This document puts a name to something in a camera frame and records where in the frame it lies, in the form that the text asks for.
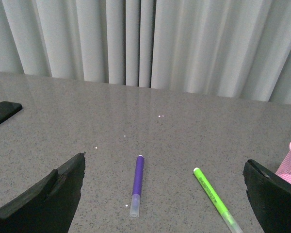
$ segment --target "white curtain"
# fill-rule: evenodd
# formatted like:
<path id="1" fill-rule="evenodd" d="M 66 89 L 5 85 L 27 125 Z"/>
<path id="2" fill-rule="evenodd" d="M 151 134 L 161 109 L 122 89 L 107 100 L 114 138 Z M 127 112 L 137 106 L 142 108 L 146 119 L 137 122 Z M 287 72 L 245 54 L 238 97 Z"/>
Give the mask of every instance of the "white curtain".
<path id="1" fill-rule="evenodd" d="M 291 0 L 0 0 L 0 71 L 291 103 Z"/>

